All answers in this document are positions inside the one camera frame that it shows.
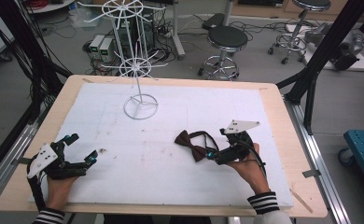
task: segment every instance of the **person's left hand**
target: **person's left hand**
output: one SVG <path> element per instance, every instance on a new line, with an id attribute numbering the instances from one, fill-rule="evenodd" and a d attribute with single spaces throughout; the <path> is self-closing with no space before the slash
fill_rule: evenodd
<path id="1" fill-rule="evenodd" d="M 47 208 L 62 211 L 68 203 L 69 192 L 78 177 L 53 180 L 48 177 L 49 197 Z"/>

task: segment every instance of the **floor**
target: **floor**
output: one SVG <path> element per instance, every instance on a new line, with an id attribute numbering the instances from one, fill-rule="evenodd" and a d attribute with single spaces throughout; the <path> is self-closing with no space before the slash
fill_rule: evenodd
<path id="1" fill-rule="evenodd" d="M 46 13 L 38 17 L 43 26 L 46 23 L 62 21 L 68 16 L 67 10 Z M 203 34 L 201 23 L 196 17 L 180 19 L 180 27 L 187 28 L 179 33 L 195 32 Z M 276 20 L 255 18 L 233 18 L 245 24 L 264 26 Z M 102 20 L 96 28 L 76 28 L 70 26 L 70 20 L 53 25 L 54 32 L 45 36 L 47 44 L 53 49 L 69 70 L 74 74 L 85 74 L 91 69 L 88 55 L 82 51 L 82 46 L 93 39 L 95 34 L 106 34 L 110 31 L 110 21 Z M 292 55 L 285 65 L 280 61 L 285 57 L 285 51 L 277 49 L 274 55 L 268 55 L 267 50 L 275 37 L 276 31 L 265 29 L 261 33 L 251 33 L 253 39 L 233 59 L 240 66 L 240 76 L 235 81 L 277 83 L 300 72 L 304 65 L 298 62 L 298 57 Z M 186 58 L 182 61 L 173 60 L 163 68 L 152 71 L 154 77 L 203 79 L 197 75 L 201 62 L 211 55 L 216 55 L 206 41 L 205 35 L 181 35 Z M 290 87 L 280 90 L 287 93 Z M 0 144 L 16 124 L 30 104 L 30 82 L 24 76 L 16 61 L 0 60 Z M 313 132 L 322 156 L 328 166 L 332 180 L 339 192 L 351 223 L 364 223 L 364 176 L 356 165 L 342 167 L 338 162 L 338 152 L 347 147 L 343 133 L 350 129 L 364 130 L 364 72 L 323 70 L 317 81 L 315 107 L 313 115 Z M 0 223 L 29 223 L 35 218 L 35 213 L 0 212 Z M 94 223 L 95 214 L 78 214 L 75 223 Z M 164 223 L 164 217 L 157 218 Z M 214 223 L 225 223 L 224 217 L 214 217 Z M 242 218 L 242 223 L 252 223 L 252 218 Z M 335 223 L 331 215 L 324 218 L 298 218 L 297 223 Z"/>

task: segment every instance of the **round stool seat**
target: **round stool seat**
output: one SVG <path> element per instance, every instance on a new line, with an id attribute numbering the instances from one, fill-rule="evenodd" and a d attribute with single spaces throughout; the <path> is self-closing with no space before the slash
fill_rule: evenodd
<path id="1" fill-rule="evenodd" d="M 245 48 L 248 37 L 243 31 L 237 28 L 217 26 L 209 31 L 208 41 L 217 49 L 236 52 Z"/>
<path id="2" fill-rule="evenodd" d="M 312 11 L 324 11 L 330 7 L 330 0 L 292 0 L 292 2 L 298 7 Z"/>

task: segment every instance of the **white plastic bracket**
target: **white plastic bracket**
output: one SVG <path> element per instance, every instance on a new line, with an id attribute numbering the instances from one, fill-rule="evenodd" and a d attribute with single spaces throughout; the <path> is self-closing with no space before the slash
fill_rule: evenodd
<path id="1" fill-rule="evenodd" d="M 240 133 L 259 125 L 259 121 L 232 120 L 228 128 L 225 129 L 225 133 Z"/>
<path id="2" fill-rule="evenodd" d="M 27 175 L 28 178 L 34 177 L 37 173 L 45 169 L 49 164 L 58 158 L 53 148 L 49 144 L 45 144 L 40 148 L 37 157 L 33 160 L 30 167 L 30 173 Z"/>

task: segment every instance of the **person's right hand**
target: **person's right hand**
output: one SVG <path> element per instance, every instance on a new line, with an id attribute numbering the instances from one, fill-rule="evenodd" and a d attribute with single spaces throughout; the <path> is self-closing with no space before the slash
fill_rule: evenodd
<path id="1" fill-rule="evenodd" d="M 259 144 L 254 143 L 255 151 L 259 154 Z M 266 177 L 261 171 L 258 162 L 255 160 L 254 155 L 249 153 L 242 161 L 232 161 L 228 165 L 251 186 L 255 194 L 270 192 L 269 184 Z"/>

